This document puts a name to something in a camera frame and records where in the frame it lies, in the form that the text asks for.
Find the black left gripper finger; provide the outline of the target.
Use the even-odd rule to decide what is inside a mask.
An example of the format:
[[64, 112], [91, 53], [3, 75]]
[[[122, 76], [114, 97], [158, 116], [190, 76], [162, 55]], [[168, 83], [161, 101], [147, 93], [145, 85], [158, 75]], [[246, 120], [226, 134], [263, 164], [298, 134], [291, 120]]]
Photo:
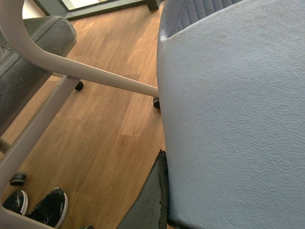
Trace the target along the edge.
[[117, 228], [167, 228], [168, 192], [166, 152], [160, 150], [137, 199], [129, 208]]

